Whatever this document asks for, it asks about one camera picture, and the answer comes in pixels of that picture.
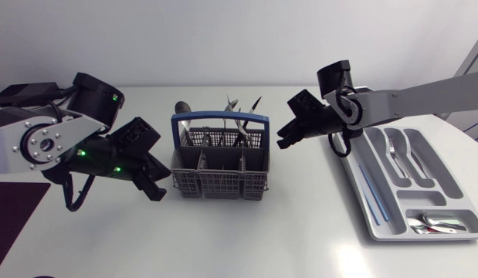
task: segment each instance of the spoon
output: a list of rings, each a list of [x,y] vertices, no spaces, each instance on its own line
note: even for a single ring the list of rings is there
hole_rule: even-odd
[[[417,233],[429,233],[429,232],[437,231],[437,232],[442,232],[442,233],[456,234],[455,229],[445,228],[445,227],[438,227],[438,226],[435,226],[435,225],[426,225],[424,222],[422,222],[418,219],[407,218],[407,223]]]
[[[175,104],[175,113],[180,114],[180,113],[188,113],[192,112],[191,107],[184,101],[179,101]],[[180,123],[182,126],[184,126],[185,129],[185,135],[187,137],[187,145],[188,146],[194,146],[192,143],[191,139],[191,133],[190,131],[190,126],[191,126],[191,120],[181,120]]]
[[[425,223],[428,225],[433,225],[433,226],[441,226],[441,227],[448,227],[448,228],[453,228],[453,229],[459,229],[462,231],[466,231],[467,228],[463,225],[459,224],[452,224],[452,223],[447,223],[447,222],[440,222],[439,220],[435,220],[430,218],[428,215],[422,215],[422,220],[424,220]]]

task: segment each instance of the knife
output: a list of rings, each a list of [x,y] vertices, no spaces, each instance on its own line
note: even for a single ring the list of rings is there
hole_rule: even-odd
[[[261,97],[259,97],[259,99],[256,100],[256,102],[255,102],[254,105],[253,105],[253,108],[251,108],[251,110],[249,110],[249,114],[254,113],[254,110],[256,109],[257,104],[259,103],[260,100],[261,100]],[[243,130],[246,129],[248,123],[249,123],[248,120],[246,120],[246,121],[244,122],[244,124],[242,125],[242,129],[243,129]],[[237,144],[238,144],[243,138],[244,138],[244,137],[243,137],[242,133],[239,133],[239,135],[237,135],[236,141],[233,143],[233,147],[237,147]]]

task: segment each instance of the spoon head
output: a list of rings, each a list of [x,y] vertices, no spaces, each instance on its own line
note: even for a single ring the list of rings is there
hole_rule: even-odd
[[[192,112],[191,107],[184,101],[179,101],[175,104],[175,113],[188,113]]]

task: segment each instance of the black cable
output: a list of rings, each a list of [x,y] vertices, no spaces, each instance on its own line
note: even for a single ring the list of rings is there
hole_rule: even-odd
[[[67,96],[66,98],[64,98],[62,101],[60,101],[59,103],[56,103],[57,106],[62,106],[66,101],[68,101],[70,99],[70,97],[72,96],[72,94],[70,94],[69,96]]]
[[[49,100],[48,104],[54,109],[57,122],[62,123],[62,113],[60,113],[59,107],[55,103],[53,103],[52,100]]]
[[[333,134],[328,134],[328,141],[330,142],[330,147],[333,150],[333,152],[340,158],[346,158],[350,152],[352,151],[352,146],[350,144],[350,138],[348,136],[345,136],[345,132],[342,133],[341,135],[344,139],[345,147],[347,148],[347,151],[345,153],[342,153],[337,150],[337,148],[334,146],[333,143]]]
[[[352,86],[344,85],[344,88],[351,90],[353,93],[357,93],[357,90],[353,88]]]
[[[69,209],[71,212],[77,211],[81,205],[84,202],[84,199],[87,196],[87,192],[90,190],[91,185],[93,184],[95,175],[90,175],[86,182],[84,183],[84,187],[82,191],[79,191],[79,196],[77,197],[77,200],[72,203],[73,199],[73,182],[72,182],[72,175],[69,174],[69,177],[67,178],[66,182],[62,184],[63,187],[63,197],[66,200],[66,207]]]

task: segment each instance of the gray plastic basket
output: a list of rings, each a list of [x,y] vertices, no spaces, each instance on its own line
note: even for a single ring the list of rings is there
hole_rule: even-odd
[[[180,120],[228,118],[264,124],[263,130],[247,130],[251,137],[248,147],[232,147],[237,129],[191,128],[178,134]],[[174,187],[186,198],[243,197],[261,200],[268,190],[270,164],[268,117],[239,112],[206,111],[175,114],[172,119],[175,150],[171,162]],[[188,145],[190,136],[192,146]],[[225,147],[220,138],[225,135]]]

